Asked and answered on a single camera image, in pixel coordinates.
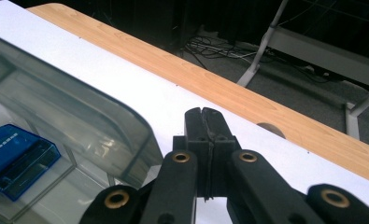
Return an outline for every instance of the table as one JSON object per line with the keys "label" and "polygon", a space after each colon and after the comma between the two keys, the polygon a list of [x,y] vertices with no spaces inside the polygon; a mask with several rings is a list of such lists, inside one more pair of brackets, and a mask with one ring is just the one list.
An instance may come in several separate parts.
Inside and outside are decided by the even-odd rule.
{"label": "table", "polygon": [[59,4],[29,10],[253,123],[277,126],[294,144],[369,179],[369,145],[196,65]]}
{"label": "table", "polygon": [[[0,37],[135,109],[163,154],[173,135],[183,134],[183,112],[209,106],[221,111],[242,148],[261,152],[294,188],[330,183],[369,204],[368,145],[72,8],[47,4],[29,11],[35,15],[0,1]],[[276,125],[289,141],[259,122]],[[224,209],[219,203],[213,216],[198,213],[199,223],[223,222]]]}

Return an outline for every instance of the wooden surface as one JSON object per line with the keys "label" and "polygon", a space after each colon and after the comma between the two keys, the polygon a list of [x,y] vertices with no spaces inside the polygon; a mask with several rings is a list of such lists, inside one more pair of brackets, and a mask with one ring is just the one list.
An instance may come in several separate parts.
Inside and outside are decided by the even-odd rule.
{"label": "wooden surface", "polygon": [[274,124],[289,141],[369,179],[369,145],[363,142],[72,8],[46,4],[28,10],[244,119],[254,123]]}

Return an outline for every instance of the white tabletop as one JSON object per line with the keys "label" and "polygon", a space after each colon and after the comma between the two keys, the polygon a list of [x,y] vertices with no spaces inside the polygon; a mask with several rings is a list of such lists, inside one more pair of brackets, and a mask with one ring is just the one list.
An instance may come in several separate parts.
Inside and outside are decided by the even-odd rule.
{"label": "white tabletop", "polygon": [[[0,37],[137,111],[152,127],[164,155],[172,148],[173,136],[184,134],[184,113],[194,107],[211,107],[223,114],[242,148],[263,154],[293,188],[306,193],[312,185],[332,184],[369,205],[369,180],[8,1],[0,1]],[[206,205],[198,200],[198,209],[197,223],[227,223],[229,220],[224,200]]]}

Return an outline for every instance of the floor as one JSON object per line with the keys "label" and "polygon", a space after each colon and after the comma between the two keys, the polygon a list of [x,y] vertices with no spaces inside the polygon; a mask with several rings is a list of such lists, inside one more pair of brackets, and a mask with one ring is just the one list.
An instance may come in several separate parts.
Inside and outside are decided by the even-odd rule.
{"label": "floor", "polygon": [[[257,46],[243,49],[217,39],[217,34],[201,32],[177,55],[184,60],[236,82],[248,69],[252,52]],[[326,124],[342,133],[346,132],[345,104],[356,104],[369,92],[369,88],[343,80],[328,71],[318,72],[304,63],[298,63],[270,50],[262,58],[260,69],[247,85],[271,100]],[[369,144],[369,107],[359,116],[361,141]]]}

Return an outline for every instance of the gray carpet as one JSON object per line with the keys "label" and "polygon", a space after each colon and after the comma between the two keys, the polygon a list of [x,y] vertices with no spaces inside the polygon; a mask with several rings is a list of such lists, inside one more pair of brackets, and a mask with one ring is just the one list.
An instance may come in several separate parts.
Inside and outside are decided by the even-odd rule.
{"label": "gray carpet", "polygon": [[[242,59],[207,59],[199,54],[196,57],[207,70],[232,82],[236,82],[250,65]],[[184,52],[182,58],[201,66],[188,52]],[[298,67],[290,63],[269,57],[263,57],[262,61],[259,71],[247,86],[249,90],[342,133],[346,132],[344,108],[346,102],[356,104],[368,93],[368,90],[346,80],[318,83],[315,79],[319,81],[324,78],[306,76]],[[360,140],[369,144],[369,107],[359,116],[359,129]]]}

